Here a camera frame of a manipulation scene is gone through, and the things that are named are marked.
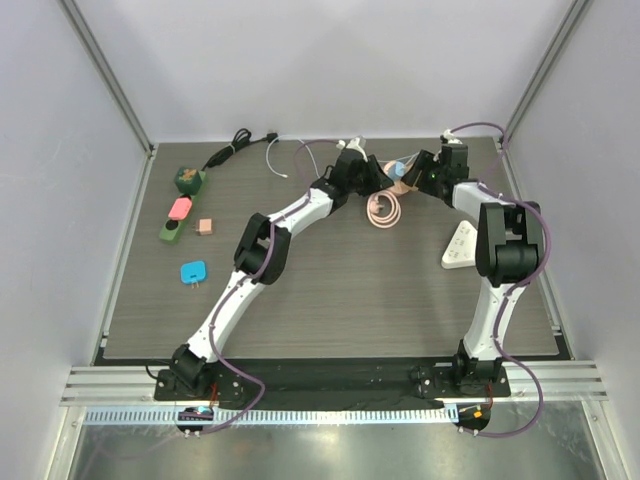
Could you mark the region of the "blue plug adapter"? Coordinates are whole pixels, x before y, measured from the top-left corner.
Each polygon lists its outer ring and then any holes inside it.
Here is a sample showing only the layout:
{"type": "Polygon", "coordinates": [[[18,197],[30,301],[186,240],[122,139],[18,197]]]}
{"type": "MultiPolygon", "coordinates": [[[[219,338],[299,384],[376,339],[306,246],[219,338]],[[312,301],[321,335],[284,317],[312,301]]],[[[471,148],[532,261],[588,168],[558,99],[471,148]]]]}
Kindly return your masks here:
{"type": "Polygon", "coordinates": [[[196,288],[208,277],[206,263],[202,260],[184,263],[180,267],[180,281],[184,285],[196,288]]]}

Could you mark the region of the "round pink power socket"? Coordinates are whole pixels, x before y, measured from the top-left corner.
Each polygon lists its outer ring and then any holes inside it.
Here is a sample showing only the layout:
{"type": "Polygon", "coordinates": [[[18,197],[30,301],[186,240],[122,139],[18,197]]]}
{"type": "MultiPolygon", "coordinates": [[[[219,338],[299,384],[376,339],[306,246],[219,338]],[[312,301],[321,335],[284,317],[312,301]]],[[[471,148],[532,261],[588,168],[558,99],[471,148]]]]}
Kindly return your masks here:
{"type": "Polygon", "coordinates": [[[416,190],[417,190],[416,187],[408,186],[407,184],[405,184],[402,181],[402,179],[400,181],[396,181],[396,182],[393,181],[393,185],[388,188],[388,191],[393,193],[396,197],[400,197],[400,196],[405,195],[405,194],[407,194],[409,192],[415,192],[416,190]]]}

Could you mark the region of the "left aluminium frame post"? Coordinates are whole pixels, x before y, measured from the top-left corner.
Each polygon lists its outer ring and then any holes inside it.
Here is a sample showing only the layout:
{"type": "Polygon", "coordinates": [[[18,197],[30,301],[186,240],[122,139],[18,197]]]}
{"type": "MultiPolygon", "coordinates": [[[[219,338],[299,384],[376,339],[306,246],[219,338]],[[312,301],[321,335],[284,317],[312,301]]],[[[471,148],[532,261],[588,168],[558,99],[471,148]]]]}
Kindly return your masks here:
{"type": "Polygon", "coordinates": [[[131,130],[145,156],[150,158],[154,152],[154,144],[146,133],[136,115],[126,93],[118,81],[106,55],[99,45],[90,25],[74,0],[58,0],[58,6],[69,21],[89,60],[98,73],[103,85],[114,100],[125,123],[131,130]]]}

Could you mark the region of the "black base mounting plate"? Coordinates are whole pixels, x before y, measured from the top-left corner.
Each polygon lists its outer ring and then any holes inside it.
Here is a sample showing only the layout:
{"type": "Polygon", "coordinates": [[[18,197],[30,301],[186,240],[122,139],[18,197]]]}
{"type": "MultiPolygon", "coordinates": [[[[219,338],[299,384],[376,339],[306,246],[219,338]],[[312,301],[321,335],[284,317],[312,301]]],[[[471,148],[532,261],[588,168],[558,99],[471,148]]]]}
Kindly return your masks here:
{"type": "Polygon", "coordinates": [[[156,377],[157,401],[209,401],[240,410],[266,390],[257,410],[390,411],[436,408],[444,401],[469,402],[511,396],[506,371],[491,379],[478,375],[454,380],[452,361],[445,357],[232,359],[170,365],[156,377]]]}

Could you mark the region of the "dark green cube adapter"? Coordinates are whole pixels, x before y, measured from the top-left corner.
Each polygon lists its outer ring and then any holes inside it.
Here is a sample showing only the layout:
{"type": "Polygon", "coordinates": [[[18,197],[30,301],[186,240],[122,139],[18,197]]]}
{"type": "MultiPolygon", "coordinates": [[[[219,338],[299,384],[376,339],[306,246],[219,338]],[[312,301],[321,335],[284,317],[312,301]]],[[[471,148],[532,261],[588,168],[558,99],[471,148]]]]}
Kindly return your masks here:
{"type": "Polygon", "coordinates": [[[196,195],[202,185],[200,171],[197,168],[181,167],[176,172],[173,182],[183,195],[196,195]]]}

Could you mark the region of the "green power strip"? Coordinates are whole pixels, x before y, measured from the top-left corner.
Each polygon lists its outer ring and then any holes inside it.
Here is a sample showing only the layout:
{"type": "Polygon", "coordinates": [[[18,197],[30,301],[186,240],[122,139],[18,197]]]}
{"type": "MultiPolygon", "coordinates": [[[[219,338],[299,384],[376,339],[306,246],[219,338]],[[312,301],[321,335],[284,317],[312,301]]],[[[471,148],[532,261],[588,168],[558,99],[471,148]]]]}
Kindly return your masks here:
{"type": "Polygon", "coordinates": [[[203,196],[207,185],[207,173],[190,167],[180,167],[173,177],[178,191],[167,218],[160,230],[159,239],[167,244],[176,244],[203,196]]]}

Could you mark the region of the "white triangular power strip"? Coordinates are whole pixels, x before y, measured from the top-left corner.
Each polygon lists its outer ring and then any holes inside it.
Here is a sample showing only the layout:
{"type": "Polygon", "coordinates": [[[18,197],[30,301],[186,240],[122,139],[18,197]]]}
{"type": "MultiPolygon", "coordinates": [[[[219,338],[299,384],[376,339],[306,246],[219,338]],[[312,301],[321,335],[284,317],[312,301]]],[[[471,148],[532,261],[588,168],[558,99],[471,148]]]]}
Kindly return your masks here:
{"type": "Polygon", "coordinates": [[[467,220],[461,221],[441,257],[441,267],[445,270],[474,267],[476,242],[476,228],[467,220]]]}

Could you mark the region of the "light blue usb charger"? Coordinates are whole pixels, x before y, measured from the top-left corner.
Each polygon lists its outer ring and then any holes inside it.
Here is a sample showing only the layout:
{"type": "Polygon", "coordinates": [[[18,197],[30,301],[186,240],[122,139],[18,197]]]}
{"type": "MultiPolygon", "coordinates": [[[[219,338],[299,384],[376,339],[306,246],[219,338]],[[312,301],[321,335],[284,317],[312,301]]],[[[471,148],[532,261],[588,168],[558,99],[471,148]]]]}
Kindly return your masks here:
{"type": "Polygon", "coordinates": [[[405,175],[406,166],[403,162],[393,161],[385,166],[385,172],[394,182],[400,181],[405,175]]]}

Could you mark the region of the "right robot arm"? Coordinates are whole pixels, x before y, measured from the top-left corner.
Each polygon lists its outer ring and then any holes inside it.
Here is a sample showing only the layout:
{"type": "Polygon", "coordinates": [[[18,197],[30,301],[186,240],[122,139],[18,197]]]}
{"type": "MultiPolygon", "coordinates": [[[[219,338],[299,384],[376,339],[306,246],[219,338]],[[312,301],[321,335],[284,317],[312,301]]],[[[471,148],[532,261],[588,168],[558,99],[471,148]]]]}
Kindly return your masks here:
{"type": "Polygon", "coordinates": [[[475,266],[481,290],[469,330],[444,378],[466,396],[500,382],[502,347],[519,297],[546,260],[536,203],[518,203],[469,177],[468,147],[448,141],[436,154],[421,150],[402,182],[476,221],[475,266]]]}

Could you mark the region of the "aluminium frame post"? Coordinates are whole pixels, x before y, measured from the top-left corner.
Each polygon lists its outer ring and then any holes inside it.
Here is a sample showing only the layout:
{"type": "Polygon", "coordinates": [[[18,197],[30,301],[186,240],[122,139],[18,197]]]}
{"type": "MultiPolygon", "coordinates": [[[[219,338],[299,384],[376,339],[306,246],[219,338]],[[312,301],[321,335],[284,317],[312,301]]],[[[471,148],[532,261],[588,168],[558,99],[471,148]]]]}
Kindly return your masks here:
{"type": "Polygon", "coordinates": [[[154,144],[146,133],[136,115],[126,93],[118,81],[106,55],[99,45],[90,25],[74,0],[58,0],[58,6],[69,21],[89,60],[98,73],[103,85],[114,100],[125,123],[131,130],[145,156],[150,158],[154,152],[154,144]]]}
{"type": "Polygon", "coordinates": [[[507,122],[505,133],[501,135],[502,142],[500,146],[503,149],[507,148],[507,145],[514,137],[527,111],[540,93],[565,47],[570,43],[573,34],[592,4],[593,2],[590,0],[573,0],[570,2],[507,122]]]}

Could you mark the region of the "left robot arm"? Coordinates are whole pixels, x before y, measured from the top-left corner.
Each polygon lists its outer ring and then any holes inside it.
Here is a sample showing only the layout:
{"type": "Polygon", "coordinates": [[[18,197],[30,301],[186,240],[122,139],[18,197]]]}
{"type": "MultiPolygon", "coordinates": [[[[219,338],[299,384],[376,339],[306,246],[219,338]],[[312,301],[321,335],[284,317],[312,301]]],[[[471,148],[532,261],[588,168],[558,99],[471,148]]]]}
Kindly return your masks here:
{"type": "Polygon", "coordinates": [[[352,194],[365,197],[393,185],[376,158],[365,152],[364,139],[338,143],[339,155],[305,194],[270,215],[250,217],[233,257],[233,271],[219,300],[200,328],[178,347],[162,383],[198,400],[213,391],[214,365],[220,363],[260,392],[264,383],[230,364],[223,347],[249,305],[284,272],[292,240],[314,223],[344,206],[352,194]]]}

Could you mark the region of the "aluminium front rail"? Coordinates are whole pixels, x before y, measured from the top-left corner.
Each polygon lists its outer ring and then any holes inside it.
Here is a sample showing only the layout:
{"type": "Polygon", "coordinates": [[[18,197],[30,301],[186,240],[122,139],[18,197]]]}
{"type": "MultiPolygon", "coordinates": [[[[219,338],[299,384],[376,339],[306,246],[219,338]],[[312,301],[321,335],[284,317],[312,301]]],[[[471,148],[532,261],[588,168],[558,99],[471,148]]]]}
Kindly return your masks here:
{"type": "MultiPolygon", "coordinates": [[[[77,367],[71,371],[62,394],[66,406],[137,405],[155,403],[206,404],[209,401],[157,401],[153,398],[156,377],[161,369],[138,366],[77,367]]],[[[512,363],[504,366],[513,393],[503,399],[478,398],[471,403],[525,401],[605,400],[608,395],[594,363],[590,361],[533,361],[526,369],[512,363]]]]}

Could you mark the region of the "right aluminium frame post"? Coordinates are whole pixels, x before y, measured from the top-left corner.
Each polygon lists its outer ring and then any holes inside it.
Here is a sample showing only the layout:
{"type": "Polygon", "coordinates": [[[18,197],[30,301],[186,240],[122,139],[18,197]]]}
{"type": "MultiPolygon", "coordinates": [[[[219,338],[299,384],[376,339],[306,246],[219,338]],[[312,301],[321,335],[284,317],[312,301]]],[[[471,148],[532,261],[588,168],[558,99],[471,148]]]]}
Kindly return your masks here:
{"type": "Polygon", "coordinates": [[[507,122],[505,133],[501,135],[502,142],[500,146],[503,149],[507,148],[507,145],[514,137],[527,111],[540,93],[565,47],[570,43],[573,34],[592,4],[593,2],[590,0],[573,0],[570,2],[507,122]]]}

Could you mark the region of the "dusty pink usb charger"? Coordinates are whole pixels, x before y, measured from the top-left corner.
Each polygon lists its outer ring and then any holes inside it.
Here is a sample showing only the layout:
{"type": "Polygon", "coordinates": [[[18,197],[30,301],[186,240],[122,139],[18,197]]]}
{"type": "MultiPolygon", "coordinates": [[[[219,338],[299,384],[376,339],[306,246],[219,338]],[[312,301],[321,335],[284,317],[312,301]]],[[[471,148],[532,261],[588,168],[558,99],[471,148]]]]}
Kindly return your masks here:
{"type": "Polygon", "coordinates": [[[209,236],[214,233],[214,222],[212,218],[199,218],[194,224],[194,231],[199,236],[209,236]]]}

